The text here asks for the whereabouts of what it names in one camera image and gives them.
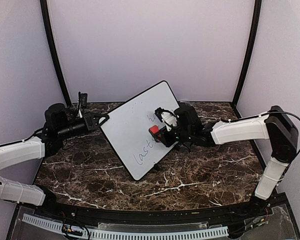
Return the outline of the red whiteboard eraser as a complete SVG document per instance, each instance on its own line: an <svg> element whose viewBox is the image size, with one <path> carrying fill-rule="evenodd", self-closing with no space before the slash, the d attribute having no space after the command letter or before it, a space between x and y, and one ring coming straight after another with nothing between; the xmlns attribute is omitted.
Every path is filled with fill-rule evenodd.
<svg viewBox="0 0 300 240"><path fill-rule="evenodd" d="M148 131L154 137L156 134L159 133L160 129L157 125L154 125L154 126L150 127Z"/></svg>

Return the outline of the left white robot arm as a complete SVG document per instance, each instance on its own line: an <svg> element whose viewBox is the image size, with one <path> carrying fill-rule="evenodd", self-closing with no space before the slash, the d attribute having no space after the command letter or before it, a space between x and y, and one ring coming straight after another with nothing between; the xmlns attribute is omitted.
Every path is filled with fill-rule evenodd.
<svg viewBox="0 0 300 240"><path fill-rule="evenodd" d="M110 117L108 114L82 113L69 119L64 104L55 103L44 113L45 123L30 137L0 145L0 171L8 167L41 160L55 155L67 139L86 135L99 129ZM44 186L29 185L0 176L0 200L40 206L50 218L57 218L60 206L55 195Z"/></svg>

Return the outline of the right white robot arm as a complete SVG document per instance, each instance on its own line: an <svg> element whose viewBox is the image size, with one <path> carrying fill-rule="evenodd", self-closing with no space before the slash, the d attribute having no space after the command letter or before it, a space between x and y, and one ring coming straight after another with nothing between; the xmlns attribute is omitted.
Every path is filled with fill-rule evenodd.
<svg viewBox="0 0 300 240"><path fill-rule="evenodd" d="M205 124L190 105L183 104L174 111L159 107L154 113L164 127L154 125L148 131L157 143L167 148L185 143L190 146L214 147L238 141L270 141L270 160L254 190L253 200L245 205L245 213L250 217L256 217L264 210L264 202L270 198L300 153L299 131L290 119L292 113L283 111L278 105L258 115Z"/></svg>

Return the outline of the white whiteboard with black frame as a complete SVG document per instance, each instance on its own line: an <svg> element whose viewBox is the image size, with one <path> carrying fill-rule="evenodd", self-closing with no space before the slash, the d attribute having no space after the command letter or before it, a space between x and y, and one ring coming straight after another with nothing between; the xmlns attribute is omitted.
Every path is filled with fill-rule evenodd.
<svg viewBox="0 0 300 240"><path fill-rule="evenodd" d="M154 125L164 127L155 110L178 107L171 87L163 80L109 112L101 130L134 180L142 179L173 149L155 142L149 133Z"/></svg>

